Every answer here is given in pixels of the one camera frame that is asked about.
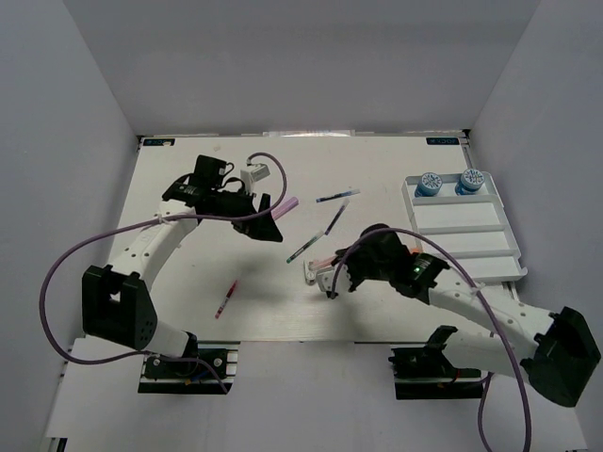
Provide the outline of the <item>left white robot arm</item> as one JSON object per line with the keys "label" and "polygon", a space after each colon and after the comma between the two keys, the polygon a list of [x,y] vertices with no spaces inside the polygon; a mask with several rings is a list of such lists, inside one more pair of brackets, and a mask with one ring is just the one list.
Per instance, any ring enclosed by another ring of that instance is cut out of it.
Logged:
{"label": "left white robot arm", "polygon": [[193,172],[177,178],[163,193],[151,225],[103,267],[90,266],[82,278],[83,330],[138,352],[167,357],[180,376],[199,364],[194,334],[157,317],[151,289],[162,267],[203,220],[219,218],[253,240],[280,243],[270,196],[255,196],[256,183],[269,176],[265,164],[247,162],[239,176],[233,164],[198,156]]}

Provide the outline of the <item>pink highlighter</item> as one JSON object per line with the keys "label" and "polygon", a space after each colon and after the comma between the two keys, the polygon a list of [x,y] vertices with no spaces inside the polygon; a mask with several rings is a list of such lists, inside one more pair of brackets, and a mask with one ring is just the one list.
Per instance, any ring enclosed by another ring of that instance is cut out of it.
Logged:
{"label": "pink highlighter", "polygon": [[299,205],[299,200],[297,197],[292,197],[285,202],[279,204],[274,210],[271,211],[272,218],[274,220],[278,220],[286,215],[288,212],[293,210]]}

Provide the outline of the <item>orange cap highlighter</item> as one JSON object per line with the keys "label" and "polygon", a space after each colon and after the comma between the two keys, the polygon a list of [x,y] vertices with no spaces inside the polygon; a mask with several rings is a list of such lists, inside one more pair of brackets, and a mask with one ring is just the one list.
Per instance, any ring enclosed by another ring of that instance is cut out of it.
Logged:
{"label": "orange cap highlighter", "polygon": [[318,271],[321,270],[323,268],[327,268],[330,266],[335,266],[340,258],[342,257],[342,252],[340,250],[338,250],[334,255],[326,257],[326,258],[319,258],[319,259],[315,259],[313,261],[310,262],[309,264],[309,268],[312,271]]}

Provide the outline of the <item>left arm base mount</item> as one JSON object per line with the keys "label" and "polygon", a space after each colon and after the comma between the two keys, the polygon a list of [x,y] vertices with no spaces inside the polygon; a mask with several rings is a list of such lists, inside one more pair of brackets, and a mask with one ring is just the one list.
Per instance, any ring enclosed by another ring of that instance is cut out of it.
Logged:
{"label": "left arm base mount", "polygon": [[198,343],[198,358],[207,363],[176,363],[154,355],[145,358],[138,393],[150,395],[226,395],[235,380],[239,343]]}

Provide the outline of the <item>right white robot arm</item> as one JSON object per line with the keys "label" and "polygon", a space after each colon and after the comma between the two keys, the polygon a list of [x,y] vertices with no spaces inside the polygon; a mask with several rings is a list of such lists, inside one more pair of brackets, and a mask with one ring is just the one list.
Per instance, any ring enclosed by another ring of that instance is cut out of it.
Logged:
{"label": "right white robot arm", "polygon": [[445,250],[411,252],[401,230],[385,224],[365,229],[352,245],[335,253],[334,286],[350,291],[365,281],[387,282],[399,294],[460,315],[489,332],[471,334],[442,326],[425,352],[427,367],[445,376],[473,368],[527,382],[539,395],[565,408],[578,405],[601,353],[585,317],[564,307],[558,312],[510,298],[487,298],[468,272]]}

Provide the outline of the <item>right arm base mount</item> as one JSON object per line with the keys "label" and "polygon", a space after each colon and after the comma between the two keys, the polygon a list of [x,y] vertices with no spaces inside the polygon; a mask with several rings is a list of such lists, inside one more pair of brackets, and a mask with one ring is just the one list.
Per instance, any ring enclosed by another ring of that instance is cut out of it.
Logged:
{"label": "right arm base mount", "polygon": [[394,347],[388,358],[396,400],[480,399],[484,376],[478,369],[454,367],[440,350]]}

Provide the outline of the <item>blue ink jar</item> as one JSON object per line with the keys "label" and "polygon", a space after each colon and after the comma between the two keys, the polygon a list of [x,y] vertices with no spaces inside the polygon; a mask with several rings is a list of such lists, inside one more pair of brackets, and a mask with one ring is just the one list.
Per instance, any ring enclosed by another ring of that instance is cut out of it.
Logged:
{"label": "blue ink jar", "polygon": [[436,196],[443,186],[442,178],[439,174],[434,172],[425,172],[420,176],[420,179],[416,185],[415,196],[420,197],[434,197]]}
{"label": "blue ink jar", "polygon": [[466,169],[459,177],[455,193],[459,196],[476,194],[485,182],[484,174],[478,169]]}

